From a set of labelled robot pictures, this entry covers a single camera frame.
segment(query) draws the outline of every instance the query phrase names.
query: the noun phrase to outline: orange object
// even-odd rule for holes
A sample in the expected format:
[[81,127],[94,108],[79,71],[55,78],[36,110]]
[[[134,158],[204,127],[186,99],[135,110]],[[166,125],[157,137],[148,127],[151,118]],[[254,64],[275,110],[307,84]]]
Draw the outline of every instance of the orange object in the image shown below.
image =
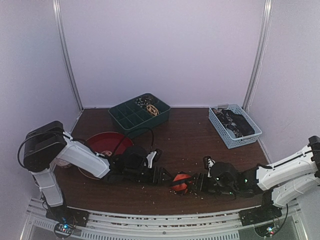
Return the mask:
[[186,182],[189,182],[191,176],[185,172],[179,172],[172,181],[171,189],[178,194],[186,194],[188,192],[188,185]]

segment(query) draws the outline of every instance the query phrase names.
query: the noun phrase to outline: metal frame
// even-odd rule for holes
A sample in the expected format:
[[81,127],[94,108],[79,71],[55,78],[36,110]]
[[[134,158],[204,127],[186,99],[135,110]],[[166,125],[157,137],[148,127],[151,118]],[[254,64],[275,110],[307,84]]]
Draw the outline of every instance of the metal frame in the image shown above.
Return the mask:
[[82,114],[84,113],[84,109],[82,109],[79,113],[79,116],[75,119],[75,122],[73,124],[73,126],[71,127],[71,130],[69,131],[69,134],[72,134],[72,132],[74,131],[79,119],[81,118]]
[[243,109],[245,111],[248,110],[249,101],[253,94],[254,86],[258,78],[258,73],[259,73],[259,68],[261,65],[263,53],[266,48],[266,40],[268,37],[268,32],[270,27],[272,5],[273,5],[273,0],[265,0],[258,48],[255,55],[255,60],[254,60],[254,65],[253,65],[253,69],[250,77],[248,90],[246,92],[244,102],[243,102]]
[[[42,203],[40,199],[31,199],[21,240],[30,240],[33,226],[53,231],[57,222],[46,218]],[[288,215],[294,217],[300,239],[308,240],[298,202],[294,200],[288,205]],[[253,227],[242,226],[238,214],[240,210],[183,215],[133,215],[87,210],[87,226],[77,227],[72,237],[83,240],[238,240],[240,229]],[[286,208],[282,210],[281,220],[286,211]]]
[[71,67],[71,61],[70,61],[70,57],[69,57],[69,53],[68,53],[68,49],[67,49],[67,42],[66,42],[66,37],[65,37],[64,25],[63,25],[62,16],[61,16],[60,0],[52,0],[52,3],[53,3],[53,11],[54,11],[54,16],[55,16],[55,21],[56,21],[56,25],[57,25],[59,36],[60,36],[60,42],[61,42],[66,72],[67,72],[67,75],[68,75],[68,78],[69,78],[69,81],[71,84],[71,89],[72,89],[73,95],[75,97],[75,101],[76,101],[77,106],[79,108],[79,111],[82,111],[84,109],[84,107],[83,107],[81,99],[80,99],[80,95],[79,95],[79,91],[77,89],[74,73],[73,73],[72,67]]

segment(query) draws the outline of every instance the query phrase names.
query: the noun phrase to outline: black item in basket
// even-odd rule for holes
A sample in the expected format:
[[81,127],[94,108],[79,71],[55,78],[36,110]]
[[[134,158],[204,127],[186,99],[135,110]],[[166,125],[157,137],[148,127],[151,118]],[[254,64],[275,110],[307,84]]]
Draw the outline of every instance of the black item in basket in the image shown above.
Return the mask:
[[215,109],[214,113],[225,128],[233,131],[236,138],[255,134],[255,130],[241,114],[235,114],[228,109]]

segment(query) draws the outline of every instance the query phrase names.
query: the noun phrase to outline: purple-white wall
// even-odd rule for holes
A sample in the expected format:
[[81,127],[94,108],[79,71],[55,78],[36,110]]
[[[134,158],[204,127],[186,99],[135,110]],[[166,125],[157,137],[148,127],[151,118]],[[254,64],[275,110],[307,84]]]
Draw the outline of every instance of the purple-white wall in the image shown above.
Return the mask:
[[151,92],[171,106],[243,104],[264,1],[62,0],[85,107]]
[[0,1],[0,238],[20,237],[39,190],[17,162],[26,134],[79,114],[68,82],[51,0]]
[[[274,1],[271,28],[249,114],[271,162],[320,136],[320,1]],[[299,199],[310,239],[319,239],[320,190]]]

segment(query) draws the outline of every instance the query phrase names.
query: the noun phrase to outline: small object in tray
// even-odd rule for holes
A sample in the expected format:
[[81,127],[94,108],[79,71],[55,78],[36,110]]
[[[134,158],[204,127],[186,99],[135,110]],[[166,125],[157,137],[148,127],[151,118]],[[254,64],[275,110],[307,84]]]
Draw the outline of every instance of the small object in tray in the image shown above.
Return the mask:
[[247,120],[241,114],[235,114],[228,109],[212,109],[222,125],[234,133],[236,138],[255,134],[255,130],[250,126]]
[[154,117],[159,115],[159,110],[151,104],[146,106],[146,110],[150,115],[152,115]]
[[155,99],[151,95],[143,95],[143,96],[138,97],[134,102],[139,107],[146,109],[148,105],[155,104]]

